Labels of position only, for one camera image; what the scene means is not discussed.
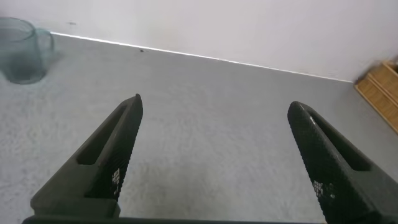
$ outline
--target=glass cup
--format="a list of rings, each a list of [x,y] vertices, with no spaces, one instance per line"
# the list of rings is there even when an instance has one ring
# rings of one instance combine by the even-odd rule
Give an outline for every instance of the glass cup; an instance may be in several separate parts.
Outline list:
[[[53,51],[49,31],[21,19],[0,17],[0,70],[10,82],[28,84],[42,79]]]

